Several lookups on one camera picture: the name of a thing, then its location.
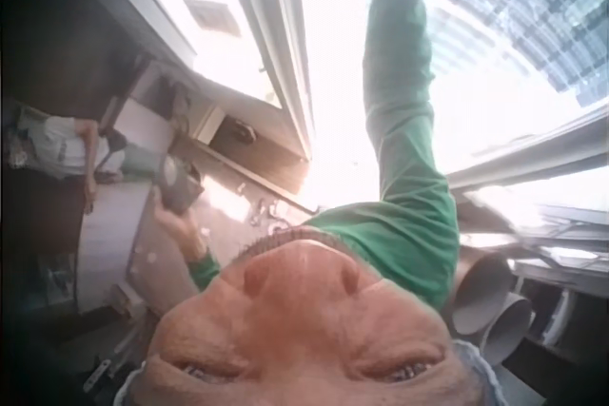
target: cardboard tube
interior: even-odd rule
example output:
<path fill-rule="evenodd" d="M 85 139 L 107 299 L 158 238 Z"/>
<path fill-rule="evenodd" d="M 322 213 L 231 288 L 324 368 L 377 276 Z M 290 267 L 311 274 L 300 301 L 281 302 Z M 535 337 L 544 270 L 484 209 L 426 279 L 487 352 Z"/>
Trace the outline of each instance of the cardboard tube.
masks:
<path fill-rule="evenodd" d="M 479 333 L 501 310 L 512 283 L 507 260 L 498 253 L 463 246 L 453 292 L 444 314 L 452 333 Z"/>
<path fill-rule="evenodd" d="M 531 302 L 510 293 L 501 312 L 482 336 L 480 350 L 491 366 L 497 366 L 519 346 L 531 323 Z"/>

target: white shirt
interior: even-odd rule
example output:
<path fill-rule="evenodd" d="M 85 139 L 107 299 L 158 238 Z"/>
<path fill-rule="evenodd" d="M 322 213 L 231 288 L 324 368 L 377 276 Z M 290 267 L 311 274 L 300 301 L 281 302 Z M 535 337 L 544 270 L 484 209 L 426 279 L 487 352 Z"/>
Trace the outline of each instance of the white shirt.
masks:
<path fill-rule="evenodd" d="M 28 166 L 49 173 L 55 178 L 84 175 L 87 169 L 85 142 L 76 133 L 74 118 L 51 116 L 44 122 L 23 116 L 19 127 L 28 131 L 36 152 Z M 109 153 L 108 140 L 100 137 L 95 154 L 95 166 Z M 99 171 L 116 173 L 125 159 L 125 151 L 113 153 Z"/>

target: smartphone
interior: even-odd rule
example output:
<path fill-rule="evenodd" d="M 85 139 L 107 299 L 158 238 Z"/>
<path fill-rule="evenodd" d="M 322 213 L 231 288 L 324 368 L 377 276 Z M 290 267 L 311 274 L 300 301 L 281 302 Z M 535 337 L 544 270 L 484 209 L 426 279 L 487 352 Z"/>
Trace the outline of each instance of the smartphone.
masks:
<path fill-rule="evenodd" d="M 157 185 L 161 189 L 163 206 L 178 216 L 186 213 L 203 192 L 201 182 L 188 174 L 186 168 L 170 156 L 164 160 L 157 177 Z"/>

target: green sleeve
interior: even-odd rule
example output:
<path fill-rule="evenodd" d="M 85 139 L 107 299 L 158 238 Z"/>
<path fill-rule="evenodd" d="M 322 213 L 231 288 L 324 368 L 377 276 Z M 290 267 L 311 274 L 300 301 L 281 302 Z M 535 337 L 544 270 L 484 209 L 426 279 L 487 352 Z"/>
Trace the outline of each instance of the green sleeve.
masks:
<path fill-rule="evenodd" d="M 209 249 L 204 259 L 201 261 L 191 261 L 188 263 L 190 277 L 200 291 L 207 288 L 211 280 L 220 273 L 220 265 L 213 258 Z"/>
<path fill-rule="evenodd" d="M 331 209 L 307 225 L 338 236 L 384 277 L 439 309 L 452 283 L 459 232 L 434 163 L 425 29 L 422 0 L 372 0 L 363 93 L 381 201 Z"/>

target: closed eye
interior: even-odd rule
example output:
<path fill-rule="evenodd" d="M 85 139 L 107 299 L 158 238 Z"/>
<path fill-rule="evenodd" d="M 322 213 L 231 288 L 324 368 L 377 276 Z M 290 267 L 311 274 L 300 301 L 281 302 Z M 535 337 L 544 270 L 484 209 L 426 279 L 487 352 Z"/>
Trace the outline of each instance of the closed eye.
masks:
<path fill-rule="evenodd" d="M 437 362 L 434 361 L 404 363 L 390 369 L 366 370 L 363 372 L 363 375 L 378 382 L 393 384 L 414 379 L 433 368 L 436 364 Z"/>
<path fill-rule="evenodd" d="M 207 384 L 228 384 L 241 375 L 237 370 L 210 367 L 194 362 L 176 363 L 174 366 L 183 373 Z"/>

